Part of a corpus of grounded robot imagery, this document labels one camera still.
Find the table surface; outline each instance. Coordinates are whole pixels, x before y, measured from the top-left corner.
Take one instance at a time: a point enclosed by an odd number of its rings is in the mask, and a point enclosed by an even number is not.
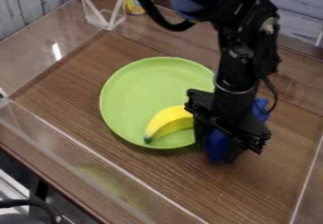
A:
[[[103,6],[108,3],[96,1]],[[107,79],[132,61],[177,56],[216,69],[216,32],[207,24],[177,34],[156,26],[148,16],[128,17],[63,59],[13,100],[205,221],[288,223],[323,129],[323,68],[319,61],[285,49],[280,55],[280,73],[272,81],[281,100],[267,123],[273,136],[261,156],[245,152],[235,164],[211,164],[196,147],[160,152],[132,146],[112,134],[99,109]],[[120,223],[124,218],[127,223],[127,214],[109,208],[100,192],[40,151],[18,141],[4,141],[2,148],[101,222]]]

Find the yellow banana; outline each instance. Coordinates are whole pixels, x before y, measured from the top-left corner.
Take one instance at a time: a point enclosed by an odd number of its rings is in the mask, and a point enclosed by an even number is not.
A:
[[[184,110],[184,106],[169,107],[151,119],[144,136],[145,143],[149,144],[169,133],[192,127],[193,116]]]

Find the plastic enclosure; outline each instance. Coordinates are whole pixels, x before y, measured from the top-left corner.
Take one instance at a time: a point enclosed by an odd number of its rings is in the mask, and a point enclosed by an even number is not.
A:
[[[115,0],[112,5],[103,8],[100,0],[72,0],[0,43],[0,94],[5,97],[0,100],[0,141],[8,144],[18,140],[37,149],[101,193],[109,205],[129,214],[131,220],[207,223],[203,216],[184,209],[85,143],[10,100],[10,95],[84,42],[124,21],[123,0]],[[317,223],[323,218],[321,169],[320,144],[291,223]]]

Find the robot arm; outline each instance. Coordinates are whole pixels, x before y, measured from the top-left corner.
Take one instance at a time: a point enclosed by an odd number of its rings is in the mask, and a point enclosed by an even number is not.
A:
[[[151,0],[139,0],[152,20],[168,30],[187,30],[196,22],[209,22],[219,32],[220,63],[216,90],[189,90],[185,109],[195,116],[196,143],[215,161],[232,163],[244,150],[261,153],[269,131],[265,120],[277,94],[267,76],[276,72],[277,8],[268,0],[171,0],[184,21],[173,25]],[[275,103],[256,98],[260,81]]]

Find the cable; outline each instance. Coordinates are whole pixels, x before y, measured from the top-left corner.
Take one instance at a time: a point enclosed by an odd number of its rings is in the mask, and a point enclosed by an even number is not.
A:
[[[157,7],[151,2],[151,0],[137,0],[137,1],[140,2],[144,10],[147,11],[147,14],[149,15],[151,19],[165,29],[171,31],[184,31],[195,25],[195,23],[189,22],[188,20],[184,20],[179,24],[171,24],[163,17]]]
[[[31,205],[35,207],[41,208],[47,213],[49,214],[52,224],[56,224],[56,213],[52,209],[52,207],[43,201],[37,201],[33,199],[4,199],[0,200],[0,208],[10,208],[14,206],[24,206],[24,205]]]
[[[272,113],[272,111],[275,110],[276,106],[277,106],[277,100],[279,100],[277,99],[277,90],[276,90],[273,84],[271,83],[271,81],[269,81],[269,79],[267,77],[263,78],[263,82],[265,84],[267,89],[272,92],[273,104],[272,104],[272,107],[265,112],[263,111],[263,109],[260,109],[256,101],[255,101],[255,105],[256,105],[256,108],[257,108],[259,112],[263,115],[269,115]]]

